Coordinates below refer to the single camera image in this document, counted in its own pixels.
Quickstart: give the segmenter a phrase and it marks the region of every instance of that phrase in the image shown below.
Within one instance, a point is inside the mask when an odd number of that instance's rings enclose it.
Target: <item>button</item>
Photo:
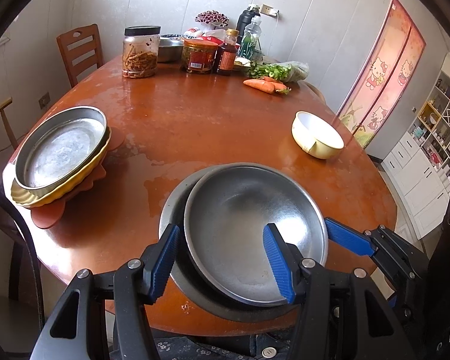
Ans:
[[[262,356],[265,357],[266,359],[271,359],[272,357],[275,357],[276,354],[277,350],[271,346],[265,348],[262,351]]]

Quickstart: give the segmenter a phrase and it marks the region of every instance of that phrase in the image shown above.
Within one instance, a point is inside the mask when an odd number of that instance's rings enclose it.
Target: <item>power cord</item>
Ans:
[[[275,30],[277,29],[277,26],[278,26],[278,9],[276,9],[276,12],[275,12],[275,9],[272,9],[272,10],[270,11],[270,14],[272,14],[272,13],[276,13],[276,15],[277,15],[277,21],[276,21],[276,23],[275,23],[274,31],[271,33],[271,39],[270,39],[270,44],[268,45],[267,55],[270,54],[270,47],[272,46],[272,42],[274,41]]]

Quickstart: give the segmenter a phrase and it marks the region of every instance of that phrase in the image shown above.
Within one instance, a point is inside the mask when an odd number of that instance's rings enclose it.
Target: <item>door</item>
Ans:
[[[443,189],[440,177],[434,169],[430,169],[412,190],[405,195],[411,214],[415,216],[422,211]]]
[[[417,151],[419,151],[420,147],[416,144],[415,139],[406,132],[403,137],[400,139],[400,143],[407,150],[410,157],[413,157]]]
[[[394,154],[390,151],[388,156],[383,161],[384,166],[387,167],[388,173],[391,175],[396,175],[399,171],[402,170],[402,167],[400,166],[399,162],[395,158]]]
[[[408,154],[408,151],[405,150],[400,142],[395,145],[391,152],[394,154],[402,168],[404,168],[408,164],[408,161],[410,161],[410,154]]]
[[[419,239],[425,237],[442,222],[447,211],[448,199],[448,194],[443,190],[414,217],[418,227],[419,234],[417,234],[417,237]]]
[[[370,143],[394,109],[425,45],[399,0],[391,0],[368,60],[338,112],[362,147]]]
[[[419,150],[397,174],[395,180],[397,181],[401,192],[406,195],[422,178],[425,177],[426,174],[428,174],[430,170],[430,162],[423,151]]]

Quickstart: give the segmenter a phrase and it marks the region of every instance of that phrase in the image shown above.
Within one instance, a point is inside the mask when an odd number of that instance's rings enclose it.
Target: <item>wooden table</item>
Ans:
[[[395,228],[397,207],[387,186],[350,132],[307,87],[288,96],[269,95],[242,84],[241,76],[195,75],[162,64],[156,76],[123,79],[118,57],[70,90],[42,118],[76,105],[93,105],[123,130],[125,143],[103,162],[105,179],[67,203],[60,222],[40,230],[27,209],[37,255],[69,283],[81,268],[102,273],[139,257],[157,241],[162,207],[189,174],[214,164],[255,162],[274,167],[300,183],[331,216],[363,231]],[[303,152],[291,135],[297,111],[331,123],[346,146],[328,161]],[[14,165],[3,172],[10,198]],[[351,272],[375,269],[330,242],[327,267]],[[107,304],[113,312],[113,303]],[[290,326],[294,312],[261,323],[231,322],[193,304],[168,281],[164,296],[147,307],[150,325],[189,335],[241,335]]]

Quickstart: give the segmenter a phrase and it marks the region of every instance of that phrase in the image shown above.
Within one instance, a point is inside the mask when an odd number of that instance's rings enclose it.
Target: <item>glass jar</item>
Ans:
[[[122,76],[142,79],[157,72],[160,26],[125,28],[122,55]]]
[[[187,73],[211,73],[217,47],[208,40],[185,39],[180,67]]]

